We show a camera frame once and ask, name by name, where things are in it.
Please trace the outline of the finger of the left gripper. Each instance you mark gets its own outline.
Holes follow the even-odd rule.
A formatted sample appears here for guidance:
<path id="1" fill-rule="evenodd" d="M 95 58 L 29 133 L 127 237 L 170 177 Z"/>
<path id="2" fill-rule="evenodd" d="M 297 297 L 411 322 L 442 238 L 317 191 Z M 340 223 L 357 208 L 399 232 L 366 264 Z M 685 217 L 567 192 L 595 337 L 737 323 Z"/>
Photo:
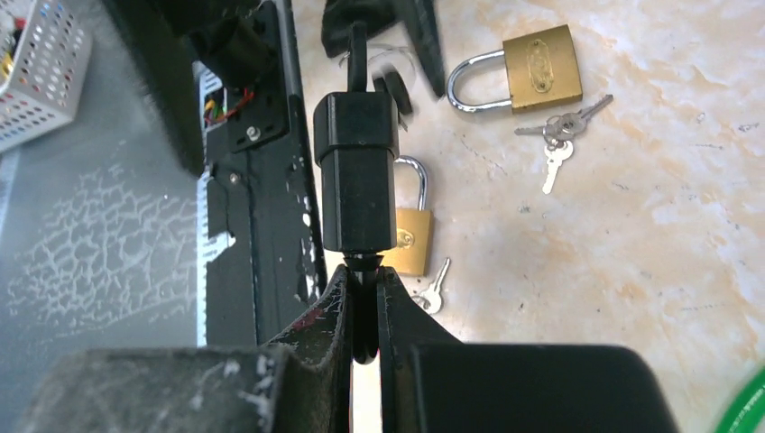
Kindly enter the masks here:
<path id="1" fill-rule="evenodd" d="M 447 91 L 447 79 L 433 0 L 395 0 L 394 10 L 403 22 L 421 70 L 435 98 Z"/>
<path id="2" fill-rule="evenodd" d="M 363 23 L 368 37 L 386 31 L 398 22 L 393 4 L 387 0 L 327 0 L 321 21 L 321 42 L 328 58 L 348 49 L 354 23 Z"/>

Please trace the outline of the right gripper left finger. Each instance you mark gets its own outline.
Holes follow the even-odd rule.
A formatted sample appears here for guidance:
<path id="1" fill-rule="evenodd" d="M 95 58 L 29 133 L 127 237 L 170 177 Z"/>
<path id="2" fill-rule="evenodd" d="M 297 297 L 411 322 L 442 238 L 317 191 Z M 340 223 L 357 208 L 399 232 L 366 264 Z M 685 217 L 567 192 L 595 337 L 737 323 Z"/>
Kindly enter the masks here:
<path id="1" fill-rule="evenodd" d="M 345 432 L 347 283 L 257 347 L 93 349 L 61 358 L 21 432 Z"/>

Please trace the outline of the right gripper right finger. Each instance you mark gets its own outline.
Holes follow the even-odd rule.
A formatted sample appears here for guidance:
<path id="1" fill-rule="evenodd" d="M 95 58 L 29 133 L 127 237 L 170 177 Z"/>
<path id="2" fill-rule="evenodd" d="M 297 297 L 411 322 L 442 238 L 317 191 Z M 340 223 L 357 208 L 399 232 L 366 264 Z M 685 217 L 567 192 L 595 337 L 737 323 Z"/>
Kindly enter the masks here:
<path id="1" fill-rule="evenodd" d="M 376 289 L 386 432 L 675 432 L 646 362 L 618 345 L 476 344 L 383 268 Z"/>

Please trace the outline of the black padlock with keys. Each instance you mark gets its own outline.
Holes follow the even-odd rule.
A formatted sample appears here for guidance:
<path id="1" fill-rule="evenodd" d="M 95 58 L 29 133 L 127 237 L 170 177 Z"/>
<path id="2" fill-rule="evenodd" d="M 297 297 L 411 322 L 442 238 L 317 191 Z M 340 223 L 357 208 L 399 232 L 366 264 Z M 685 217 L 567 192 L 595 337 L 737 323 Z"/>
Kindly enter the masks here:
<path id="1" fill-rule="evenodd" d="M 376 289 L 383 251 L 395 245 L 393 162 L 398 110 L 383 92 L 333 92 L 314 115 L 321 169 L 323 243 L 350 272 L 353 356 L 369 364 L 379 348 Z"/>

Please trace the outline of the brass padlock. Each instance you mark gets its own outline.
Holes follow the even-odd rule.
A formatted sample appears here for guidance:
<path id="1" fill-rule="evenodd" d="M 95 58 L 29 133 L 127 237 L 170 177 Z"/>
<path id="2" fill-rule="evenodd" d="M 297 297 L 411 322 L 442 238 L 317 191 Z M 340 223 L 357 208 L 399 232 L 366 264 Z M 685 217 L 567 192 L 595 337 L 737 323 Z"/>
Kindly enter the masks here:
<path id="1" fill-rule="evenodd" d="M 509 96 L 482 104 L 468 104 L 456 92 L 458 81 L 486 62 L 504 62 Z M 447 79 L 447 99 L 455 109 L 479 114 L 509 108 L 514 114 L 569 105 L 583 99 L 582 79 L 576 49 L 569 26 L 559 25 L 539 32 L 505 40 L 502 48 L 463 60 Z M 538 136 L 544 140 L 547 175 L 542 185 L 546 195 L 552 192 L 558 171 L 573 156 L 574 140 L 583 133 L 591 119 L 613 102 L 606 94 L 595 104 L 575 112 L 553 115 L 540 126 L 517 128 L 519 136 Z"/>
<path id="2" fill-rule="evenodd" d="M 415 208 L 396 209 L 396 245 L 384 253 L 382 264 L 399 274 L 423 277 L 429 266 L 434 222 L 433 212 L 427 208 L 429 175 L 424 164 L 411 156 L 402 155 L 395 162 L 415 170 L 419 176 L 419 194 Z M 443 307 L 443 282 L 450 265 L 451 259 L 447 257 L 429 286 L 411 297 L 430 316 L 438 314 Z"/>

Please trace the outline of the black-headed key bunch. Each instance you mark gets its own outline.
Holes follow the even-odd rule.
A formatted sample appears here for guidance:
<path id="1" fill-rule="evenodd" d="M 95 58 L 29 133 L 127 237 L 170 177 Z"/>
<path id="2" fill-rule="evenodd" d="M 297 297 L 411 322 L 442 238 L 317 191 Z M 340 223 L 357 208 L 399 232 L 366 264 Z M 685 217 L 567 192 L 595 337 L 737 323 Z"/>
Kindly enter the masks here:
<path id="1" fill-rule="evenodd" d="M 407 60 L 411 71 L 414 71 L 409 49 L 370 43 L 365 25 L 354 23 L 349 32 L 348 49 L 339 64 L 346 67 L 346 93 L 368 93 L 368 81 L 371 80 L 373 92 L 392 98 L 398 111 L 400 128 L 406 129 L 405 122 L 414 116 L 415 106 L 401 69 L 395 64 L 396 60 Z"/>

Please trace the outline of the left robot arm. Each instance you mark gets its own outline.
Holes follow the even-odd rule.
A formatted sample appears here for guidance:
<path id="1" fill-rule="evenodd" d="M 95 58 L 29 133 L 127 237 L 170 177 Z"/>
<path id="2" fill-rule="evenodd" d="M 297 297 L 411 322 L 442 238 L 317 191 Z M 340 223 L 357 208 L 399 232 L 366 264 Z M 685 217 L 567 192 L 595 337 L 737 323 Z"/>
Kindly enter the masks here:
<path id="1" fill-rule="evenodd" d="M 259 1 L 106 1 L 108 14 L 147 84 L 180 166 L 201 176 L 206 163 L 194 106 L 197 60 L 224 86 L 243 92 L 283 77 L 281 45 L 267 42 L 252 22 Z M 402 22 L 432 93 L 447 92 L 435 5 L 431 1 L 326 1 L 320 40 L 340 55 L 354 23 L 375 36 Z"/>

